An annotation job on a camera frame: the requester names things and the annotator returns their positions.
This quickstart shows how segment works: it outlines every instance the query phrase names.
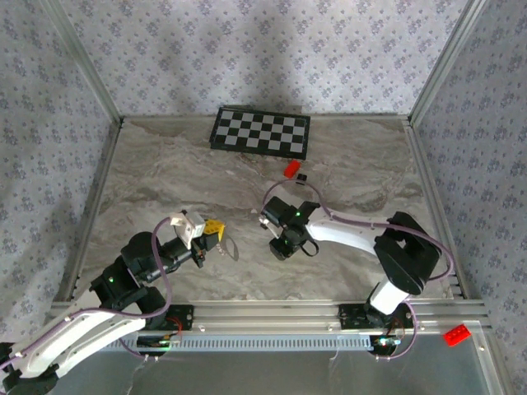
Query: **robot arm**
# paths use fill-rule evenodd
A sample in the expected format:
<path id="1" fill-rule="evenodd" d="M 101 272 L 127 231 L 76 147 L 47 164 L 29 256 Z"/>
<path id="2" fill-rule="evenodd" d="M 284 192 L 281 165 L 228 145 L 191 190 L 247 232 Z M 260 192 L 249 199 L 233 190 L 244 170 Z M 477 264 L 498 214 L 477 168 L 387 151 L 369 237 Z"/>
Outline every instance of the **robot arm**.
<path id="1" fill-rule="evenodd" d="M 307 242 L 318 252 L 317 241 L 346 244 L 375 255 L 386 277 L 366 302 L 365 307 L 372 311 L 372 316 L 392 314 L 408 295 L 420 295 L 441 255 L 426 240 L 389 229 L 393 224 L 425 233 L 409 214 L 400 211 L 391 218 L 360 217 L 335 211 L 329 216 L 318 203 L 303 202 L 296 208 L 272 197 L 261 214 L 260 223 L 274 235 L 269 242 L 271 251 L 280 260 L 291 257 L 299 249 L 307 253 L 304 248 Z M 349 225 L 342 219 L 350 220 L 348 223 L 386 224 L 386 227 Z"/>
<path id="2" fill-rule="evenodd" d="M 223 224 L 186 211 L 174 214 L 170 223 L 177 237 L 163 245 L 156 239 L 165 271 L 174 272 L 190 259 L 202 267 L 206 252 L 222 239 Z M 157 329 L 166 313 L 156 311 L 166 301 L 157 288 L 143 282 L 160 276 L 152 233 L 134 235 L 68 310 L 26 341 L 0 343 L 7 394 L 44 395 L 75 365 L 111 342 L 143 328 Z"/>

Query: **red block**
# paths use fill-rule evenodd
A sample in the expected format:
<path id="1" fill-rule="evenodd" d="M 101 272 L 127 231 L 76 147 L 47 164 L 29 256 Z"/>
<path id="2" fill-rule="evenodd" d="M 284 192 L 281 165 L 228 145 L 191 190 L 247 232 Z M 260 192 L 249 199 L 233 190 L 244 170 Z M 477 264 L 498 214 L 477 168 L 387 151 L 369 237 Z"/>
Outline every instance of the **red block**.
<path id="1" fill-rule="evenodd" d="M 450 347 L 456 346 L 458 343 L 461 343 L 464 339 L 470 336 L 470 332 L 463 324 L 455 327 L 451 331 L 445 333 L 443 338 L 445 339 L 446 344 Z"/>
<path id="2" fill-rule="evenodd" d="M 292 179 L 296 172 L 300 169 L 300 162 L 298 160 L 292 160 L 291 163 L 283 171 L 283 175 Z"/>

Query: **patterned wallpaper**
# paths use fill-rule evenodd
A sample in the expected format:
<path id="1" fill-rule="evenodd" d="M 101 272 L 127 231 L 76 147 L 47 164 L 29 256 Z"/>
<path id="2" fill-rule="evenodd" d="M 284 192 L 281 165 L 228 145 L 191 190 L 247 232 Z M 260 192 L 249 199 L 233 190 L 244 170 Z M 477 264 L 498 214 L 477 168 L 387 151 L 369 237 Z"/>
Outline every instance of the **patterned wallpaper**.
<path id="1" fill-rule="evenodd" d="M 121 114 L 408 114 L 466 0 L 63 0 Z"/>
<path id="2" fill-rule="evenodd" d="M 38 2 L 0 13 L 0 341 L 17 341 L 76 251 L 110 121 Z"/>
<path id="3" fill-rule="evenodd" d="M 418 127 L 459 256 L 527 393 L 527 3 L 490 0 Z"/>

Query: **floral wallpaper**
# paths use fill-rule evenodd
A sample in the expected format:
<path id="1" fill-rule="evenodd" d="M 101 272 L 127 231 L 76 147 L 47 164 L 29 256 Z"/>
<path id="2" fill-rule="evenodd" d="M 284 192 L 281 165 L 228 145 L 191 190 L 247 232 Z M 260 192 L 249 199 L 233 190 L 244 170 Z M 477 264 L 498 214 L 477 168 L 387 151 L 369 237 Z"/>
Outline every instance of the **floral wallpaper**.
<path id="1" fill-rule="evenodd" d="M 63 0 L 121 114 L 413 107 L 467 0 Z"/>
<path id="2" fill-rule="evenodd" d="M 110 121 L 39 2 L 0 5 L 0 342 L 42 325 Z"/>
<path id="3" fill-rule="evenodd" d="M 527 393 L 527 3 L 490 0 L 418 126 L 459 256 Z"/>

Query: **checkerboard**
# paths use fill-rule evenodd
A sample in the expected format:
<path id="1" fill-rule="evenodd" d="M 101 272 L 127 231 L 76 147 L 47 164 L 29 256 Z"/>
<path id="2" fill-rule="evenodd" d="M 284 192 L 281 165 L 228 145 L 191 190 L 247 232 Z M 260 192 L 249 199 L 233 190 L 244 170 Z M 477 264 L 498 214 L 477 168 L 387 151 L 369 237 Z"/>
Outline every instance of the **checkerboard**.
<path id="1" fill-rule="evenodd" d="M 212 149 L 305 159 L 310 117 L 220 108 Z"/>

